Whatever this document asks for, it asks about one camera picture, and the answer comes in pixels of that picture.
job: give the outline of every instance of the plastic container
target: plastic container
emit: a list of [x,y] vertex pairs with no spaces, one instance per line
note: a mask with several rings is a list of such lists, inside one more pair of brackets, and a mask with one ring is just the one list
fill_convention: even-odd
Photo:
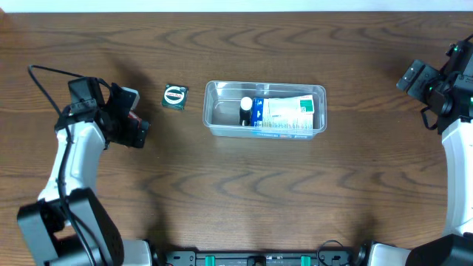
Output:
[[[313,129],[272,129],[239,125],[243,97],[289,98],[313,95]],[[325,88],[319,85],[210,81],[205,88],[203,122],[213,135],[311,140],[327,128]]]

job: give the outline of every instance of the white bottle cap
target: white bottle cap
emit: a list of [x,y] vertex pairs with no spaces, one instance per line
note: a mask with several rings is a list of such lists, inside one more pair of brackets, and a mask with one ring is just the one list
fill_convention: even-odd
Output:
[[253,106],[253,100],[251,100],[250,97],[243,97],[239,107],[243,110],[243,111],[250,111],[251,110],[251,107]]

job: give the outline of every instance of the white oval logo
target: white oval logo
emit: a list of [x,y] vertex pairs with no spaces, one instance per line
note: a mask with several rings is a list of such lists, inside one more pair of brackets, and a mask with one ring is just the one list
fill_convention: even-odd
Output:
[[164,92],[164,99],[170,104],[178,104],[184,100],[184,92],[178,86],[171,86]]

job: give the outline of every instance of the white wall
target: white wall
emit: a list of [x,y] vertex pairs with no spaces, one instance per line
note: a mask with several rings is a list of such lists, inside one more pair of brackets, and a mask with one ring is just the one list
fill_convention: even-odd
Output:
[[5,12],[473,11],[473,0],[0,0]]

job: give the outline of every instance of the wooden table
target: wooden table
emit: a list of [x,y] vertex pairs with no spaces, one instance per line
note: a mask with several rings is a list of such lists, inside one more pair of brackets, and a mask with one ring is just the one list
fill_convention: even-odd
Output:
[[[0,27],[0,264],[33,263],[16,224],[57,149],[57,114],[27,74],[41,64],[140,91],[144,149],[112,145],[98,196],[123,238],[200,250],[316,249],[437,239],[446,215],[440,136],[396,89],[413,59],[441,67],[471,13],[5,14]],[[60,106],[68,77],[37,71]],[[321,84],[313,141],[214,137],[211,80]],[[160,106],[189,86],[184,112]]]

